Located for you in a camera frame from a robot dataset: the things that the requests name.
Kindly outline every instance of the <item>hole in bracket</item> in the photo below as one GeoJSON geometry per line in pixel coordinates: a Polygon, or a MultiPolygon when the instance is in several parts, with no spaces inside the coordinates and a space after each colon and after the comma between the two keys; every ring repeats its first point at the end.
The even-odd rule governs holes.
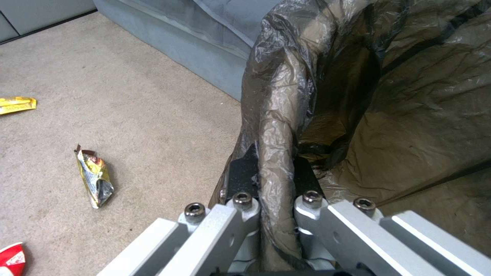
{"type": "Polygon", "coordinates": [[[341,237],[339,236],[338,232],[334,231],[332,233],[332,237],[334,238],[334,241],[338,244],[341,243],[341,237]]]}
{"type": "Polygon", "coordinates": [[[234,236],[234,234],[232,234],[232,236],[230,236],[230,247],[232,247],[232,245],[234,245],[234,241],[235,241],[235,236],[234,236]]]}

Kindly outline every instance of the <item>beige carpet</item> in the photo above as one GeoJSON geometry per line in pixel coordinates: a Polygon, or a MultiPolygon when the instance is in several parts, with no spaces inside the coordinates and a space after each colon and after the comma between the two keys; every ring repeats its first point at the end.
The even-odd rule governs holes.
{"type": "Polygon", "coordinates": [[[0,46],[0,248],[25,242],[25,276],[95,275],[156,218],[207,203],[235,144],[240,104],[103,15],[0,46]],[[110,164],[92,209],[77,143],[110,164]]]}

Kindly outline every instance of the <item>crumpled wrapper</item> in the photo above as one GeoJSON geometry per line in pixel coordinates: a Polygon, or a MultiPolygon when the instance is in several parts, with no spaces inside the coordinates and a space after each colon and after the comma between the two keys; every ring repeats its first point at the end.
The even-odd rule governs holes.
{"type": "Polygon", "coordinates": [[[98,209],[114,192],[109,179],[108,167],[104,160],[95,156],[95,151],[81,150],[80,145],[77,145],[75,154],[90,204],[93,208],[98,209]]]}

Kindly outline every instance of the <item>hex socket screw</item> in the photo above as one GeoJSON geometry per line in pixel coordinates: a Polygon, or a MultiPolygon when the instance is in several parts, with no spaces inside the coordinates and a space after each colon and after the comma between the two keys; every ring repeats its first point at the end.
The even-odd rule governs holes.
{"type": "Polygon", "coordinates": [[[205,211],[203,204],[194,202],[184,208],[184,217],[189,223],[200,223],[206,216],[205,211]]]}
{"type": "Polygon", "coordinates": [[[319,208],[322,205],[322,196],[316,191],[306,191],[302,196],[303,203],[310,208],[319,208]]]}
{"type": "Polygon", "coordinates": [[[248,192],[238,192],[232,197],[234,207],[245,211],[252,207],[252,196],[248,192]]]}
{"type": "Polygon", "coordinates": [[[364,197],[359,197],[353,201],[353,205],[358,208],[360,211],[364,212],[365,214],[371,216],[375,212],[375,208],[377,207],[375,205],[375,202],[368,198],[364,197]]]}

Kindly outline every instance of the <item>couch cushion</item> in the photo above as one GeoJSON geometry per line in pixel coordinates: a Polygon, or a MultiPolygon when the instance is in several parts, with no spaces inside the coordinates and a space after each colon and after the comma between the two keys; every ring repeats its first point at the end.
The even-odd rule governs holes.
{"type": "Polygon", "coordinates": [[[247,59],[261,19],[280,0],[120,0],[166,17],[166,22],[247,59]]]}

